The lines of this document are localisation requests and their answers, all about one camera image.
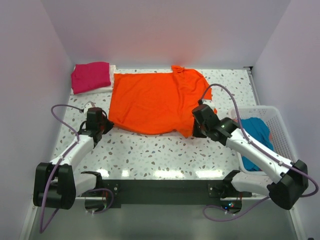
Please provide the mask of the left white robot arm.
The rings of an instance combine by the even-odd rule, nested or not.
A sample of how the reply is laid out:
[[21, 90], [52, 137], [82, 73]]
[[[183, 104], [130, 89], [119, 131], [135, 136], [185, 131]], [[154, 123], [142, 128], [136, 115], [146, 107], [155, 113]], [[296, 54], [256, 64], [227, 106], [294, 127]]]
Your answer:
[[33, 204], [37, 207], [68, 210], [73, 206], [76, 197], [86, 192], [99, 196], [104, 190], [101, 174], [96, 171], [83, 171], [76, 177], [74, 170], [113, 126], [102, 108], [89, 108], [86, 120], [81, 123], [67, 149], [50, 162], [41, 162], [36, 167]]

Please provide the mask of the orange t-shirt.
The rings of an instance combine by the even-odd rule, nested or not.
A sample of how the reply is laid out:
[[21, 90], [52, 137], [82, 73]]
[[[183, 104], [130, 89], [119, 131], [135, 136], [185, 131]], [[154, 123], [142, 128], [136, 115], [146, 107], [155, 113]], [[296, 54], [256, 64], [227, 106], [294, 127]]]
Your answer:
[[195, 69], [172, 66], [169, 73], [116, 73], [108, 118], [117, 127], [145, 135], [193, 133], [192, 110], [212, 100], [205, 77]]

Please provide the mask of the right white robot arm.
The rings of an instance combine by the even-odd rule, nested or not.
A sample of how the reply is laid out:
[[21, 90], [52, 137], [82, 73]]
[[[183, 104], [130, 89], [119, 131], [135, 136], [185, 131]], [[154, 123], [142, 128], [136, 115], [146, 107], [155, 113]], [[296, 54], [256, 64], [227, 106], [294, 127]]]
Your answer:
[[264, 175], [235, 171], [223, 183], [223, 192], [230, 197], [238, 192], [251, 192], [269, 197], [277, 206], [290, 210], [309, 186], [308, 167], [301, 161], [285, 158], [248, 134], [241, 119], [219, 119], [210, 106], [200, 104], [192, 110], [193, 135], [209, 138], [248, 158]]

